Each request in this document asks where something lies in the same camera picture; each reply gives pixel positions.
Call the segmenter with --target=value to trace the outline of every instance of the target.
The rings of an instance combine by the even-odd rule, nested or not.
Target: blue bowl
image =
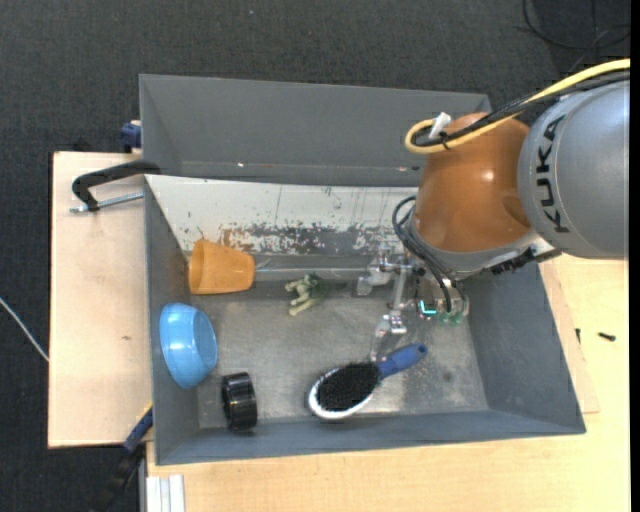
[[[218,362],[216,334],[193,306],[167,304],[160,314],[160,346],[169,373],[182,388],[197,386]]]

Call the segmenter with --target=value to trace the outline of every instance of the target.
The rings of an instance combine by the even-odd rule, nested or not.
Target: wooden board
[[[74,214],[75,177],[135,155],[58,152],[53,160],[50,447],[120,443],[151,400],[142,201]],[[98,199],[141,189],[130,178]]]

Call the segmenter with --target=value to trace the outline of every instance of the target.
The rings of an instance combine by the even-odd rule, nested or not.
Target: black bristles
[[[327,411],[346,411],[367,398],[379,382],[374,363],[351,363],[322,380],[316,399]]]

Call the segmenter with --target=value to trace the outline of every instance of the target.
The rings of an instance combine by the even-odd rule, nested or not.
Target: wooden table
[[[51,448],[119,443],[150,400],[142,203],[68,212],[75,176],[132,158],[54,158]],[[96,195],[139,187],[134,178]],[[562,256],[542,274],[585,435],[180,466],[156,466],[149,443],[148,474],[183,474],[188,512],[629,510],[628,263]]]

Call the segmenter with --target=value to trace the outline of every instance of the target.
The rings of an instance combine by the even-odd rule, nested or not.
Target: metal rod
[[[125,194],[123,196],[113,197],[111,199],[105,199],[104,201],[98,201],[97,207],[99,209],[107,206],[113,206],[115,204],[128,203],[129,201],[135,201],[136,199],[142,199],[144,192],[134,192],[132,194]],[[89,207],[86,204],[69,208],[71,213],[82,213],[89,211]]]

